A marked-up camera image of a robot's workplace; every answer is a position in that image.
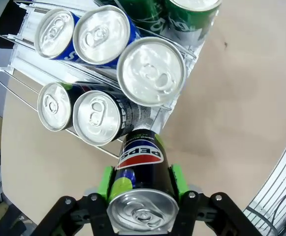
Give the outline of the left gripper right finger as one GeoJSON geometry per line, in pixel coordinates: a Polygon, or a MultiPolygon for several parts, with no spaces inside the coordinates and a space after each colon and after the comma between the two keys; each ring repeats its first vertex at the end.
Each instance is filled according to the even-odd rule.
{"type": "Polygon", "coordinates": [[[204,222],[217,236],[253,236],[254,226],[224,192],[210,197],[189,187],[179,165],[169,167],[174,199],[178,203],[171,236],[191,236],[195,222],[204,222]]]}

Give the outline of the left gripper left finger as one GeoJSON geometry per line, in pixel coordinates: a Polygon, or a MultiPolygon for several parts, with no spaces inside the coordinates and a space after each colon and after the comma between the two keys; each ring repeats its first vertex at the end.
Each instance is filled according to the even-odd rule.
{"type": "Polygon", "coordinates": [[[90,224],[95,236],[114,236],[107,214],[108,194],[115,176],[112,166],[105,168],[98,189],[88,190],[76,200],[63,196],[57,200],[35,229],[37,236],[74,236],[84,225],[90,224]]]}

